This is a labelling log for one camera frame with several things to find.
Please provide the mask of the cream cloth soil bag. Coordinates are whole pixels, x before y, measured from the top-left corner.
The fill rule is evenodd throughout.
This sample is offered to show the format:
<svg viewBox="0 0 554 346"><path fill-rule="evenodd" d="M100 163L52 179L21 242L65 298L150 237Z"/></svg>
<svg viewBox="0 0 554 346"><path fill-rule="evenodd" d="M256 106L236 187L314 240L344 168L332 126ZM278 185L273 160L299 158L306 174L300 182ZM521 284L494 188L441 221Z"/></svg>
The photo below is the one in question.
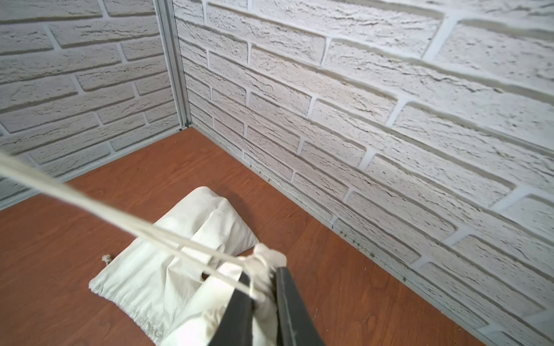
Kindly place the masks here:
<svg viewBox="0 0 554 346"><path fill-rule="evenodd" d="M252 344L275 345L278 334L277 303L272 279L276 269L287 265L287 257L262 243L252 255L240 257L254 273ZM218 278L208 278L187 303L160 341L161 345L207 345L222 322L235 288Z"/></svg>
<svg viewBox="0 0 554 346"><path fill-rule="evenodd" d="M231 203L208 187L193 190L155 224L233 257L259 242ZM160 345L203 284L202 274L190 260L136 239L89 282L89 289Z"/></svg>

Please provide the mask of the cream bag drawstring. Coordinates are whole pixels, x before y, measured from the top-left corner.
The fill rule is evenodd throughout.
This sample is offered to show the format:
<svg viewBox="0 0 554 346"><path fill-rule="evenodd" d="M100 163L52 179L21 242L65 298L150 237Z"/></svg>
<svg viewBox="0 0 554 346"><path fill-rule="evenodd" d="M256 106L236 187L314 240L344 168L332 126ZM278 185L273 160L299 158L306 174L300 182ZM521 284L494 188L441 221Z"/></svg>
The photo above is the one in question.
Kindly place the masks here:
<svg viewBox="0 0 554 346"><path fill-rule="evenodd" d="M21 185L35 189L52 198L76 206L82 210L86 210L88 213L95 215L99 219L102 219L125 232L137 236L138 238L145 240L151 245L154 245L173 256L189 260L194 265L233 288L236 288L238 291L243 292L250 298L261 300L261 295L257 294L251 285L234 281L225 275L222 275L217 270L210 268L208 265L203 264L200 260L174 248L172 245L176 244L193 249L197 252L203 252L220 260L231 262L241 268L245 268L245 263L238 258L200 245L190 239L183 238L177 234L155 226L154 224L149 223L144 219L140 219L130 213L116 209L105 203L101 203L64 183L60 183L58 180L47 176L39 170L21 163L16 158L5 154L4 152L1 153L1 176L14 180L16 183Z"/></svg>

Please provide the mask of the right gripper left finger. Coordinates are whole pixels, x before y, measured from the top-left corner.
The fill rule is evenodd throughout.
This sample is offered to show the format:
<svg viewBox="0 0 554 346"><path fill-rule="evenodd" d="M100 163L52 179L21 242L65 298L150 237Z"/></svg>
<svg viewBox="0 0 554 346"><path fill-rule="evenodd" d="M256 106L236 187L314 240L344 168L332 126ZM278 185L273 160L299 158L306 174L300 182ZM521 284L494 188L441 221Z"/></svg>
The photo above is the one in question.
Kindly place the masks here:
<svg viewBox="0 0 554 346"><path fill-rule="evenodd" d="M209 346L252 346L253 310L248 293L235 289Z"/></svg>

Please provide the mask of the left corner aluminium post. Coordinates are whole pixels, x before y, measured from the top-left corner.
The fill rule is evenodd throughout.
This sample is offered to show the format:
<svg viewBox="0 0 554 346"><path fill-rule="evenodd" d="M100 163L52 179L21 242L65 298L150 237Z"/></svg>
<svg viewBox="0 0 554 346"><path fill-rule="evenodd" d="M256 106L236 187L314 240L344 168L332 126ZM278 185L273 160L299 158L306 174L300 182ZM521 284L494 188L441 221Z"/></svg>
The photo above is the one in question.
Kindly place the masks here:
<svg viewBox="0 0 554 346"><path fill-rule="evenodd" d="M190 114L186 77L177 34L173 1L154 0L153 2L180 128L189 128L192 124L192 117Z"/></svg>

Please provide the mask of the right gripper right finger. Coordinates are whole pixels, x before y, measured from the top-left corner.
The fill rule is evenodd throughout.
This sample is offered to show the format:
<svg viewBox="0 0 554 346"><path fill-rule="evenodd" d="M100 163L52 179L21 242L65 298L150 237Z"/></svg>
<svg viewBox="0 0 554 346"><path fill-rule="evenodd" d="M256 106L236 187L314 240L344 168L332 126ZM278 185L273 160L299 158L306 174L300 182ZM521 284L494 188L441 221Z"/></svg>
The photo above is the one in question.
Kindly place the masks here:
<svg viewBox="0 0 554 346"><path fill-rule="evenodd" d="M308 314L288 268L276 270L277 345L325 345Z"/></svg>

